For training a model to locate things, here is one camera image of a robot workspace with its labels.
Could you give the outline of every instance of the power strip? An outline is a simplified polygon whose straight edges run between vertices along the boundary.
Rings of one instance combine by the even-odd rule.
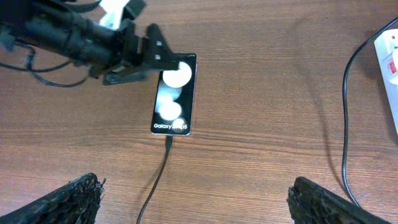
[[[384,31],[374,46],[398,134],[398,29]]]

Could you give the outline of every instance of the phone screen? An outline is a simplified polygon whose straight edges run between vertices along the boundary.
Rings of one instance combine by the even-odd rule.
[[[196,54],[178,54],[179,70],[159,74],[150,130],[154,134],[189,135],[197,73]]]

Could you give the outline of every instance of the robotic arm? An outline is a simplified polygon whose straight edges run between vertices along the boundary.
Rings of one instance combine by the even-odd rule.
[[[104,85],[143,80],[149,70],[178,70],[178,58],[158,25],[151,24],[145,37],[134,34],[133,20],[145,7],[143,0],[128,2],[118,30],[80,15],[99,1],[64,1],[0,0],[0,42],[8,51],[22,43],[68,57],[75,66],[87,66],[90,77],[104,75]]]

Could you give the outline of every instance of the wooden table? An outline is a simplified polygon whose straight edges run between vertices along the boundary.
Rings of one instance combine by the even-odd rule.
[[[298,176],[347,198],[343,70],[397,15],[396,1],[147,3],[140,35],[159,24],[175,52],[198,54],[198,74],[192,135],[174,139],[143,223],[293,223],[286,198]],[[24,55],[0,59],[21,65]],[[40,50],[36,64],[64,60]],[[164,155],[165,138],[149,130],[157,82],[61,89],[0,73],[0,215],[94,172],[108,179],[97,223],[134,223]],[[373,45],[352,67],[348,100],[351,188],[369,212],[397,223],[398,137]]]

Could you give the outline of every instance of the wooden surface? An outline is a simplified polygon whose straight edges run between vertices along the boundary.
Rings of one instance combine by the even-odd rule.
[[[147,0],[175,52],[198,54],[190,137],[175,138],[143,223],[292,223],[298,176],[347,198],[340,180],[343,70],[397,15],[396,1]],[[103,12],[87,14],[98,20]],[[0,60],[24,61],[22,50]],[[37,67],[64,58],[39,51]],[[46,77],[85,75],[66,68]],[[149,131],[156,81],[74,89],[0,69],[0,215],[94,172],[97,223],[134,223],[164,155]],[[369,212],[398,223],[398,138],[370,45],[352,67],[348,178]]]

